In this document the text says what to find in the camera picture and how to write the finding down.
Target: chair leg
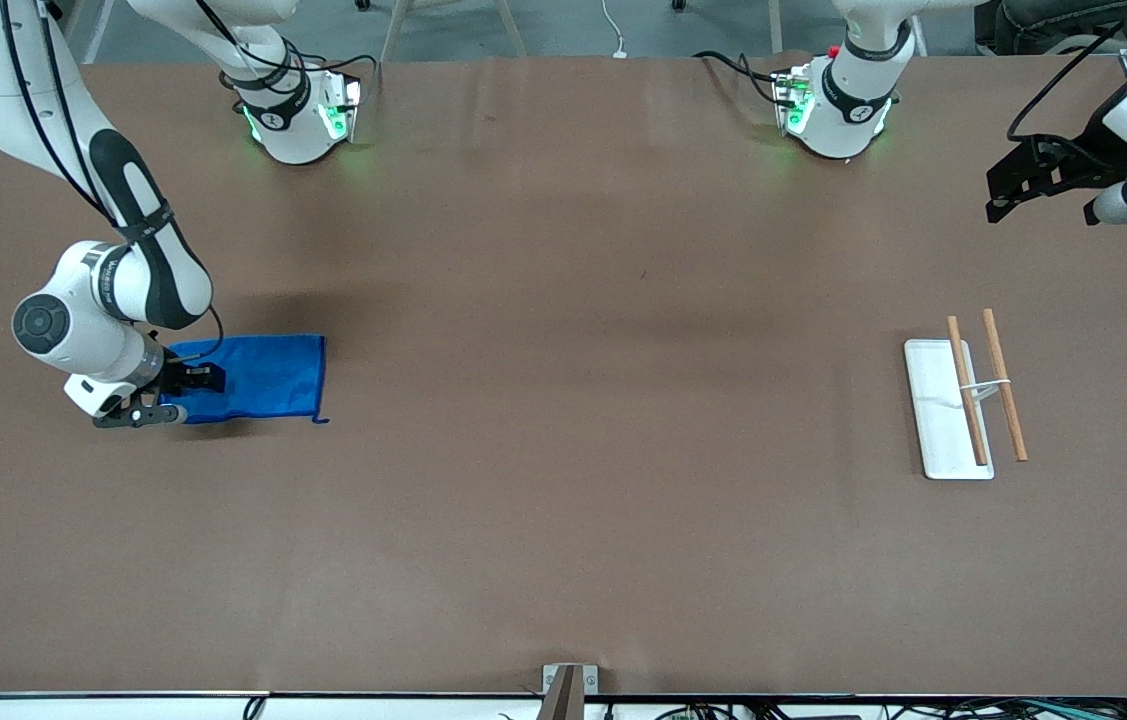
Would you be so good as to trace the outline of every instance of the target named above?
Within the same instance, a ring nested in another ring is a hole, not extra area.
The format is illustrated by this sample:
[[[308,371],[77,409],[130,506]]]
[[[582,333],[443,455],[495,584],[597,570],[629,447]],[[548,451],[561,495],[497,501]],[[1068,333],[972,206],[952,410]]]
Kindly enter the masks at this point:
[[[767,0],[767,18],[772,19],[772,53],[781,53],[786,48],[781,32],[781,0]]]
[[[523,46],[523,36],[518,35],[518,26],[514,24],[514,15],[509,14],[509,6],[505,0],[495,0],[496,9],[500,10],[500,23],[505,23],[505,32],[509,34],[509,41],[514,44],[514,51],[520,57],[526,57],[527,47]]]
[[[390,12],[390,29],[385,32],[385,46],[381,47],[381,61],[389,60],[394,54],[394,45],[398,45],[399,32],[403,28],[403,18],[408,10],[412,9],[415,0],[394,0],[394,10]]]

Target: black strap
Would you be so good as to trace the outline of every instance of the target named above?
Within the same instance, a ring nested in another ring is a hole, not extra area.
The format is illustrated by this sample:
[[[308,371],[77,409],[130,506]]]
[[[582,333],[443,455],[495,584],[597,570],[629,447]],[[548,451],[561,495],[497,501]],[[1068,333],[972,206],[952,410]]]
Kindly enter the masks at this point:
[[[171,222],[172,216],[171,205],[167,205],[167,199],[162,199],[162,204],[153,213],[135,223],[114,229],[123,235],[123,240],[128,241],[128,245],[141,245],[148,238],[156,235],[156,232],[165,229],[167,223]]]
[[[854,124],[854,126],[870,122],[870,118],[891,99],[891,90],[896,90],[896,86],[894,86],[882,97],[875,97],[873,100],[861,100],[860,97],[843,92],[843,88],[834,82],[834,73],[829,72],[833,68],[834,63],[825,65],[825,74],[820,78],[820,83],[825,88],[825,100],[829,100],[831,105],[838,108],[838,112],[843,114],[843,122]]]
[[[291,95],[284,97],[283,103],[274,105],[272,108],[263,108],[260,105],[243,103],[243,107],[247,108],[249,115],[252,115],[252,119],[260,123],[265,128],[283,131],[284,128],[289,128],[290,124],[292,124],[292,118],[296,117],[298,113],[304,109],[308,101],[310,101],[310,74],[301,73],[301,85]]]
[[[230,78],[230,85],[232,85],[236,90],[270,90],[270,87],[278,82],[279,79],[290,71],[290,69],[299,66],[292,64],[292,53],[284,53],[283,61],[275,64],[278,66],[274,68],[269,74],[260,79],[239,79],[230,75],[225,77]]]
[[[123,314],[123,310],[119,310],[119,301],[114,296],[114,274],[118,272],[119,260],[123,260],[123,256],[128,252],[127,246],[115,245],[95,266],[96,290],[97,295],[100,296],[101,306],[106,313],[119,320],[132,319]]]
[[[857,55],[862,60],[871,60],[875,63],[882,63],[884,60],[891,60],[896,57],[897,53],[900,53],[902,47],[905,47],[906,41],[909,41],[909,19],[902,20],[900,28],[896,33],[896,44],[891,45],[888,50],[866,50],[860,45],[852,42],[852,36],[848,35],[845,42],[843,42],[843,50],[848,53]]]

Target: metal bracket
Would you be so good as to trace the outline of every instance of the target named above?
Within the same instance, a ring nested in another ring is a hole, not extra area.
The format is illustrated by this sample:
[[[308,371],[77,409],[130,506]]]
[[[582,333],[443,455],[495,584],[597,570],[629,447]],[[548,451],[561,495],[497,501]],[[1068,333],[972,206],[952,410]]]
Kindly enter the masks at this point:
[[[558,663],[541,667],[545,700],[536,720],[583,720],[585,696],[598,693],[598,666]]]
[[[550,685],[554,684],[559,670],[564,667],[576,667],[580,672],[583,691],[585,694],[598,694],[598,666],[582,663],[554,663],[541,667],[541,692],[550,692]]]

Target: green led light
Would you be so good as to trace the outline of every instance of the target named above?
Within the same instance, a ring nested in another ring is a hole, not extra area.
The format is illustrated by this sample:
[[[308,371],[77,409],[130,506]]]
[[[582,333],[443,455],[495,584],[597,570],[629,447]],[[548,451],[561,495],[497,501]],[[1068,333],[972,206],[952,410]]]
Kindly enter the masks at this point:
[[[878,135],[878,133],[882,132],[882,121],[887,119],[887,110],[890,109],[891,109],[891,100],[884,103],[882,109],[879,110],[879,122],[878,124],[875,124],[875,135]]]
[[[816,97],[811,92],[806,92],[799,105],[790,110],[790,119],[786,124],[787,131],[793,133],[793,135],[799,135],[807,126],[807,118],[811,115],[811,109],[816,106]]]
[[[252,128],[252,140],[261,142],[261,133],[257,132],[256,123],[252,122],[252,114],[248,112],[247,105],[243,106],[243,117],[247,118],[248,127]]]
[[[323,124],[327,126],[327,136],[332,137],[332,140],[345,137],[345,133],[348,132],[345,128],[345,113],[336,108],[327,108],[325,105],[320,105],[319,110],[322,115]]]

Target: white cable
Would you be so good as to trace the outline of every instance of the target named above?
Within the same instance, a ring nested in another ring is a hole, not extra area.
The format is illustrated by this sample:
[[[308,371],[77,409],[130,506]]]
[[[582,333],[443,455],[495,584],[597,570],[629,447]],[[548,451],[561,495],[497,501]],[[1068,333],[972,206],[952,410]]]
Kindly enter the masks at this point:
[[[601,0],[603,3],[603,17],[607,18],[609,26],[612,26],[612,32],[616,33],[616,51],[612,54],[613,57],[618,60],[625,57],[625,36],[622,35],[621,28],[616,27],[616,20],[612,19],[612,14],[607,11],[607,0]]]

